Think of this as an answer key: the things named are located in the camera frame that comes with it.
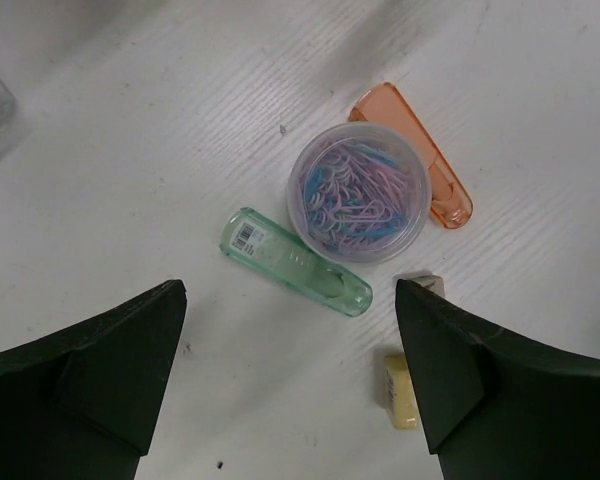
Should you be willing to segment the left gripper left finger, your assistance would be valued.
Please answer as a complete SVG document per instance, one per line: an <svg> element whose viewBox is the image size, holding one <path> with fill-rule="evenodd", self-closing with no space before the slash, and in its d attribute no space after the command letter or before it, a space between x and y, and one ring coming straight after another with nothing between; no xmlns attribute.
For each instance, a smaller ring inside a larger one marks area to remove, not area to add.
<svg viewBox="0 0 600 480"><path fill-rule="evenodd" d="M134 478L185 314L185 286L169 280L0 352L0 479Z"/></svg>

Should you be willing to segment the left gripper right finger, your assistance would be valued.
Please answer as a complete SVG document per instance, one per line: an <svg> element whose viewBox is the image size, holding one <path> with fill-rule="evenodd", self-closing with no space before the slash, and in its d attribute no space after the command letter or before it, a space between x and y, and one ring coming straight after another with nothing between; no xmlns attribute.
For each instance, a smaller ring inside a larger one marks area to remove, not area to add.
<svg viewBox="0 0 600 480"><path fill-rule="evenodd" d="M412 280L395 310L447 479L600 479L600 359L466 312Z"/></svg>

